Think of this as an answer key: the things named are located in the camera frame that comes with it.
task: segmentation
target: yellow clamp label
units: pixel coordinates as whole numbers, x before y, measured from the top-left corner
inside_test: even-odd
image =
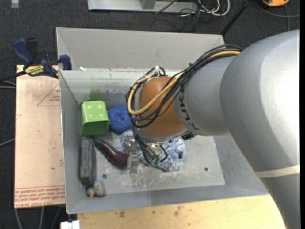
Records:
[[[25,69],[25,73],[30,74],[30,75],[36,75],[36,74],[39,74],[42,72],[44,72],[43,65],[31,65]]]

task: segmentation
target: gray box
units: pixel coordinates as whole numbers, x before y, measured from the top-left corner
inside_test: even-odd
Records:
[[[223,41],[219,35],[67,28],[57,29],[57,32],[58,54],[68,53],[73,59],[74,69],[80,66],[87,69],[60,73],[67,213],[268,194],[230,136],[197,136],[185,142],[185,164],[181,171],[165,173],[142,165],[136,180],[130,177],[128,171],[110,164],[96,150],[97,176],[103,179],[102,176],[107,175],[107,179],[103,179],[107,195],[100,198],[88,197],[86,187],[79,179],[82,138],[80,104],[89,100],[90,94],[99,89],[107,108],[125,105],[125,93],[147,69],[159,64],[165,66],[169,75],[173,75]],[[112,46],[105,46],[105,40]],[[146,44],[152,40],[155,43],[148,48]],[[95,47],[103,48],[102,53],[94,54]],[[176,54],[167,55],[166,53],[173,53],[173,48],[176,49]],[[126,65],[115,49],[128,57]],[[105,55],[108,55],[107,59],[102,60]],[[129,67],[130,62],[134,63],[134,68]],[[118,142],[118,137],[112,133],[107,133],[103,138],[114,146]]]

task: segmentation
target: green die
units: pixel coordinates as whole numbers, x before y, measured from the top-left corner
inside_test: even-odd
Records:
[[[81,104],[82,134],[95,135],[108,132],[109,118],[103,101],[88,101]]]

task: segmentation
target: blue scrub pad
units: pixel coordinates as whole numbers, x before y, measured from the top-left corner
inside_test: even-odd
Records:
[[[108,118],[110,120],[109,128],[117,134],[127,131],[132,124],[126,106],[115,106],[110,108],[108,110]]]

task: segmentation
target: cardboard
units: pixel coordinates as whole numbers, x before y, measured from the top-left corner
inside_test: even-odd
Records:
[[[58,79],[17,78],[15,138],[14,207],[65,204]]]

